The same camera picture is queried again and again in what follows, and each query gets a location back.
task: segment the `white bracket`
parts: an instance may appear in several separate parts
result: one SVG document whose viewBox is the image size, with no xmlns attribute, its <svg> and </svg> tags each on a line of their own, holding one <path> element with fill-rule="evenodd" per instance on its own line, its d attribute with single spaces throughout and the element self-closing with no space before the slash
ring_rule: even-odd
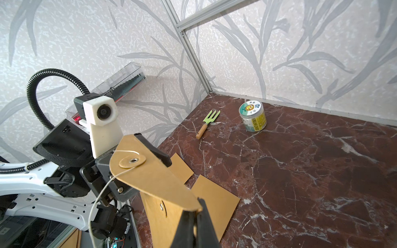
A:
<svg viewBox="0 0 397 248">
<path fill-rule="evenodd" d="M 88 230 L 89 214 L 93 204 L 48 194 L 19 194 L 14 202 L 17 205 L 9 208 L 6 215 L 39 217 L 72 225 L 82 231 Z M 94 208 L 93 216 L 96 216 L 97 212 L 98 209 Z"/>
<path fill-rule="evenodd" d="M 100 106 L 106 105 L 110 109 L 110 116 L 100 119 L 97 111 Z M 90 132 L 91 148 L 93 157 L 97 158 L 112 147 L 117 146 L 123 137 L 123 132 L 117 122 L 119 112 L 114 100 L 107 96 L 100 96 L 83 102 L 87 128 Z"/>
<path fill-rule="evenodd" d="M 29 163 L 0 163 L 1 169 L 25 167 Z M 44 184 L 46 177 L 51 177 L 58 165 L 49 162 L 31 171 L 13 174 L 0 174 L 0 196 L 8 194 L 44 193 L 59 196 L 48 185 Z"/>
</svg>

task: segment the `jar lid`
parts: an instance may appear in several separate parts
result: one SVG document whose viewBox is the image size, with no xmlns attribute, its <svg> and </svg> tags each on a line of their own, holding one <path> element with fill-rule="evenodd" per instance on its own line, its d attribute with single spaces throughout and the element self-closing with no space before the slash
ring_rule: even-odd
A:
<svg viewBox="0 0 397 248">
<path fill-rule="evenodd" d="M 262 103 L 255 100 L 250 100 L 240 106 L 239 112 L 242 116 L 252 116 L 259 113 Z"/>
</svg>

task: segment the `plastic jar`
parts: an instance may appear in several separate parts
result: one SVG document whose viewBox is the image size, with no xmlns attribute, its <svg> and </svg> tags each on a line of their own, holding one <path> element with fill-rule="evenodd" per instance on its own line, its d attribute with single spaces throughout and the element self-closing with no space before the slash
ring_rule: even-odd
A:
<svg viewBox="0 0 397 248">
<path fill-rule="evenodd" d="M 267 124 L 263 105 L 259 101 L 250 100 L 243 103 L 239 108 L 239 113 L 247 131 L 260 131 Z"/>
</svg>

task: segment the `black cable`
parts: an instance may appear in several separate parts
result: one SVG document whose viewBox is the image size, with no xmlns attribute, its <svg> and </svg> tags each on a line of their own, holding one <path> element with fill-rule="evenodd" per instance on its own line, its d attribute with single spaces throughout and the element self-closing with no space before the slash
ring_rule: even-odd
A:
<svg viewBox="0 0 397 248">
<path fill-rule="evenodd" d="M 129 207 L 129 208 L 131 208 L 131 210 L 129 210 L 128 212 L 120 211 L 120 210 L 123 209 L 124 207 Z M 120 210 L 117 211 L 117 214 L 121 213 L 121 214 L 122 214 L 121 217 L 124 217 L 124 215 L 129 214 L 129 213 L 132 213 L 132 211 L 133 211 L 132 207 L 131 207 L 130 205 L 128 205 L 128 204 L 124 204 L 124 205 L 120 208 Z"/>
<path fill-rule="evenodd" d="M 47 117 L 43 114 L 43 111 L 41 111 L 41 108 L 39 106 L 39 103 L 37 102 L 37 96 L 36 96 L 36 90 L 39 82 L 43 80 L 46 77 L 49 76 L 58 76 L 58 77 L 63 77 L 69 81 L 71 81 L 83 95 L 90 93 L 90 91 L 87 89 L 87 87 L 75 76 L 72 74 L 59 70 L 59 69 L 44 69 L 41 71 L 36 72 L 29 80 L 29 83 L 27 85 L 27 100 L 29 102 L 29 105 L 31 109 L 33 110 L 33 113 L 37 116 L 37 118 L 40 120 L 40 122 L 49 130 L 52 130 L 54 128 L 54 125 L 47 119 Z"/>
<path fill-rule="evenodd" d="M 27 166 L 27 170 L 31 171 L 32 169 L 35 169 L 35 168 L 37 168 L 39 166 L 42 166 L 43 164 L 46 164 L 48 162 L 49 162 L 49 160 L 44 158 L 42 160 L 39 160 L 37 162 L 31 163 L 30 165 L 28 165 Z M 23 167 L 17 167 L 17 168 L 0 169 L 0 174 L 13 174 L 13 173 L 24 172 L 24 171 L 27 171 L 27 170 L 25 169 L 24 166 Z"/>
<path fill-rule="evenodd" d="M 113 201 L 114 201 L 114 207 L 117 208 L 117 200 L 116 200 L 116 198 L 114 198 Z"/>
</svg>

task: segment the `aluminum frame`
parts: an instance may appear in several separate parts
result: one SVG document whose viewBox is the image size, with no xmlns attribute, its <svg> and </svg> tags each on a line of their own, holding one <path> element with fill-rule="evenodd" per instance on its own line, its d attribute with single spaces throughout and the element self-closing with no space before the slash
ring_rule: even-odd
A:
<svg viewBox="0 0 397 248">
<path fill-rule="evenodd" d="M 206 92 L 212 93 L 212 88 L 210 86 L 210 83 L 208 82 L 208 79 L 205 76 L 204 70 L 201 67 L 199 59 L 197 58 L 185 31 L 183 31 L 183 30 L 179 31 L 176 28 L 176 25 L 179 23 L 179 17 L 176 14 L 171 1 L 170 0 L 160 0 L 160 2 L 163 5 L 168 17 L 170 18 L 172 26 L 174 27 L 174 30 L 176 31 L 176 33 L 179 37 L 179 40 L 181 41 L 181 44 L 186 51 L 186 55 L 189 58 L 190 62 L 192 63 L 193 67 L 195 68 L 195 71 L 197 72 L 198 77 L 199 77 L 201 83 L 203 84 Z"/>
<path fill-rule="evenodd" d="M 205 7 L 204 9 L 194 13 L 193 15 L 189 16 L 188 18 L 180 21 L 178 24 L 175 25 L 177 31 L 182 31 L 195 24 L 208 19 L 220 12 L 227 10 L 234 5 L 237 5 L 245 0 L 219 0 L 211 5 Z"/>
<path fill-rule="evenodd" d="M 130 203 L 129 200 L 126 202 L 126 204 L 131 207 L 131 203 Z M 137 241 L 137 248 L 142 248 L 141 237 L 139 236 L 139 232 L 138 232 L 138 229 L 137 229 L 137 224 L 135 223 L 135 218 L 134 218 L 134 214 L 132 213 L 132 211 L 129 213 L 129 216 L 131 217 L 132 228 L 134 228 L 135 240 Z"/>
</svg>

